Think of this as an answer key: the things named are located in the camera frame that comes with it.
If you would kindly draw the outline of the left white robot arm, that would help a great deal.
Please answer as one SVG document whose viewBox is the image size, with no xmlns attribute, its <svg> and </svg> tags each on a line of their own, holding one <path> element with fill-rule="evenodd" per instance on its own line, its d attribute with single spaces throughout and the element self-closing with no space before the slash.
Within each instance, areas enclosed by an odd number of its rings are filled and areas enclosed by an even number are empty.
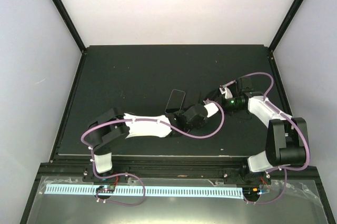
<svg viewBox="0 0 337 224">
<path fill-rule="evenodd" d="M 112 109 L 95 121 L 81 135 L 81 142 L 91 152 L 94 175 L 100 181 L 108 181 L 113 175 L 113 148 L 125 139 L 133 137 L 170 138 L 184 135 L 194 139 L 205 139 L 214 135 L 192 135 L 193 129 L 203 127 L 208 119 L 218 112 L 214 103 L 196 104 L 187 110 L 156 117 L 137 116 Z"/>
</svg>

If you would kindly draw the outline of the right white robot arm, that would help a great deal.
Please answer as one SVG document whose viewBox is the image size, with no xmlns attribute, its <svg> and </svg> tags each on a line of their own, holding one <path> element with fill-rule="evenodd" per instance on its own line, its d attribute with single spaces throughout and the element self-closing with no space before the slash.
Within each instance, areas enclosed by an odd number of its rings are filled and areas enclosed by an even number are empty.
<svg viewBox="0 0 337 224">
<path fill-rule="evenodd" d="M 264 92 L 254 91 L 251 76 L 267 76 L 271 83 Z M 240 179 L 250 184 L 259 172 L 275 170 L 302 171 L 309 166 L 308 131 L 303 118 L 295 118 L 270 102 L 267 94 L 274 84 L 273 77 L 264 72 L 244 75 L 221 85 L 221 103 L 225 111 L 247 110 L 267 128 L 265 150 L 247 159 L 247 166 L 239 171 Z"/>
</svg>

